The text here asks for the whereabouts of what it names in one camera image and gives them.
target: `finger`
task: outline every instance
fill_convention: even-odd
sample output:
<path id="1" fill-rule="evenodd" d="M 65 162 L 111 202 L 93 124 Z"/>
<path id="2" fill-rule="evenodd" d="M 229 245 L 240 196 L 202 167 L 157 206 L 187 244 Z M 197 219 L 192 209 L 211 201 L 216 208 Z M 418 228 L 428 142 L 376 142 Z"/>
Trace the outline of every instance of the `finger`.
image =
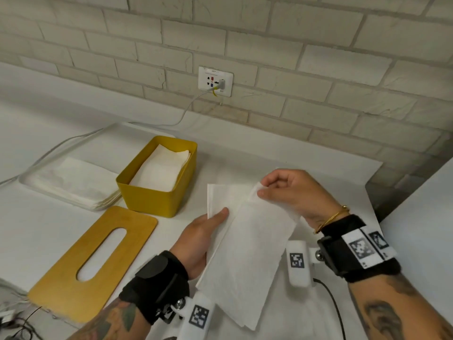
<path id="1" fill-rule="evenodd" d="M 205 213 L 204 215 L 201 215 L 200 217 L 195 218 L 195 219 L 192 221 L 192 223 L 198 224 L 198 223 L 205 222 L 206 220 L 207 220 L 207 213 Z"/>
<path id="2" fill-rule="evenodd" d="M 284 188 L 288 187 L 288 182 L 283 180 L 277 180 L 269 185 L 269 188 Z"/>
<path id="3" fill-rule="evenodd" d="M 294 191 L 291 188 L 265 188 L 258 191 L 258 197 L 272 202 L 291 204 Z"/>
<path id="4" fill-rule="evenodd" d="M 210 219 L 208 219 L 206 222 L 203 223 L 203 227 L 209 230 L 209 233 L 212 234 L 212 232 L 220 225 L 223 223 L 223 221 L 226 220 L 228 215 L 230 214 L 230 211 L 228 208 L 223 208 L 222 211 L 219 213 L 215 214 L 212 216 Z"/>
<path id="5" fill-rule="evenodd" d="M 274 170 L 261 180 L 261 184 L 268 187 L 271 183 L 274 183 L 278 180 L 286 181 L 288 180 L 290 172 L 291 170 Z"/>

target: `wall socket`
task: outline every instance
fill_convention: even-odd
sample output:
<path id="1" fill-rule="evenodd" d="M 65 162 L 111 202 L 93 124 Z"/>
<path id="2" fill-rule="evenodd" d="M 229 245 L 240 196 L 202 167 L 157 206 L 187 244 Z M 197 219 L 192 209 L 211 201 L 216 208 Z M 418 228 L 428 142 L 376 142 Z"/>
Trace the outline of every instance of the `wall socket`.
<path id="1" fill-rule="evenodd" d="M 225 89 L 216 90 L 216 94 L 231 97 L 233 77 L 234 75 L 230 72 L 221 72 L 211 68 L 199 67 L 198 88 L 202 91 L 206 91 L 209 88 L 215 87 L 220 80 L 225 80 Z"/>

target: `person's right hand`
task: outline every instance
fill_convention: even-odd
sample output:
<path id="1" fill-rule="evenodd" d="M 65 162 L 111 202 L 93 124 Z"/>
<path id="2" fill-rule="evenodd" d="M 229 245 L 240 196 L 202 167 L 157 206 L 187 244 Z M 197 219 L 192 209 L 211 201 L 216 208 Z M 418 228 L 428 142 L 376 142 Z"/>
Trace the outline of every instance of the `person's right hand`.
<path id="1" fill-rule="evenodd" d="M 342 210 L 342 206 L 310 174 L 304 170 L 274 170 L 261 181 L 266 187 L 258 197 L 291 206 L 310 227 L 316 229 Z M 338 215 L 334 220 L 345 217 Z"/>

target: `tissue box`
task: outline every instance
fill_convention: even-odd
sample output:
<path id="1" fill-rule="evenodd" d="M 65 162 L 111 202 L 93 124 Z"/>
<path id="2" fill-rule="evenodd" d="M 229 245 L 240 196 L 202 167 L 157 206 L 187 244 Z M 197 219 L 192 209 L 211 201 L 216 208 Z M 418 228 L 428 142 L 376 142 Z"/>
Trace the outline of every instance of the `tissue box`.
<path id="1" fill-rule="evenodd" d="M 153 189 L 130 186 L 129 183 L 138 172 L 141 165 L 148 159 L 152 152 L 161 144 L 165 148 L 179 152 L 188 150 L 189 160 L 179 172 L 176 184 L 171 192 L 156 191 Z M 179 138 L 156 136 L 148 143 L 139 154 L 127 165 L 116 178 L 124 201 L 129 210 L 150 213 L 152 215 L 173 217 L 178 211 L 179 204 L 192 179 L 197 165 L 197 144 Z"/>

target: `bracelet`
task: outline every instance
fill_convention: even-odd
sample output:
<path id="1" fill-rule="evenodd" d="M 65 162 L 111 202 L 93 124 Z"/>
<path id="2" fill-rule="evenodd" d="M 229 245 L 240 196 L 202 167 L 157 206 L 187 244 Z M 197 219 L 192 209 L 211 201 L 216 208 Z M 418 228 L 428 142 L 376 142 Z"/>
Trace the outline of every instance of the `bracelet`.
<path id="1" fill-rule="evenodd" d="M 319 232 L 328 224 L 330 224 L 335 218 L 337 218 L 339 215 L 341 215 L 344 212 L 349 212 L 349 208 L 346 205 L 342 206 L 342 209 L 338 211 L 336 214 L 334 214 L 331 218 L 329 218 L 327 221 L 325 221 L 323 224 L 321 224 L 314 232 L 313 234 L 319 234 Z"/>

